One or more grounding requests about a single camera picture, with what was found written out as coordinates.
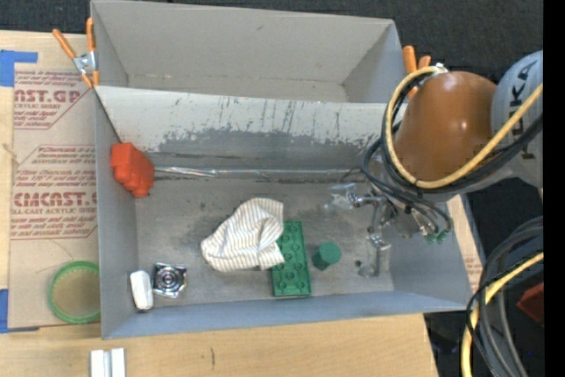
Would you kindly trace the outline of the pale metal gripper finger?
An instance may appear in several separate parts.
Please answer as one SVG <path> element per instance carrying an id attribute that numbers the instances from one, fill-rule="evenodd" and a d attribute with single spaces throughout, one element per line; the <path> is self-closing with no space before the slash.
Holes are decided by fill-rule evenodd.
<path id="1" fill-rule="evenodd" d="M 389 271 L 392 245 L 381 235 L 365 239 L 365 259 L 361 261 L 358 274 L 364 278 L 377 277 Z"/>
<path id="2" fill-rule="evenodd" d="M 359 194 L 356 183 L 331 185 L 328 188 L 328 208 L 353 209 L 373 204 L 375 198 L 371 194 Z"/>

